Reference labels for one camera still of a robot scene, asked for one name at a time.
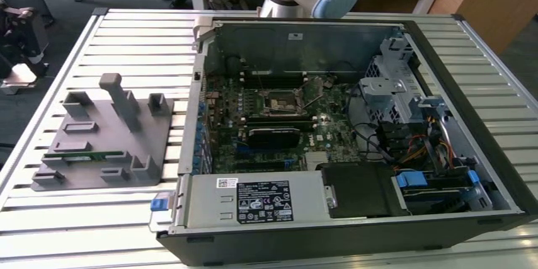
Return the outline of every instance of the warning label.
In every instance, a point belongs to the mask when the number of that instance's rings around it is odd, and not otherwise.
[[[293,220],[289,181],[238,183],[238,222],[241,224]]]

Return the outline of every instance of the slotted metal platform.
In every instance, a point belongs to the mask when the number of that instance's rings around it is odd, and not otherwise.
[[[183,268],[150,232],[150,201],[175,189],[191,82],[193,25],[207,11],[113,9],[93,16],[61,74],[0,174],[0,264],[7,268]],[[254,16],[222,12],[219,16]],[[433,44],[528,186],[538,197],[538,106],[465,22],[452,16],[352,14],[348,18],[412,18]],[[174,98],[163,182],[158,186],[35,192],[31,177],[53,143],[70,91],[110,98],[105,72],[123,75],[137,98]],[[433,80],[424,72],[426,82]],[[538,222],[428,252],[285,261],[230,268],[538,268]]]

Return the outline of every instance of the metal bracket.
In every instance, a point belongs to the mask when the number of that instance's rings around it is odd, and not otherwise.
[[[388,96],[406,91],[401,83],[380,77],[362,78],[361,88],[369,104],[386,102]]]
[[[441,106],[445,107],[445,100],[441,97],[416,97],[410,101],[412,118],[422,119],[424,110],[437,111]]]

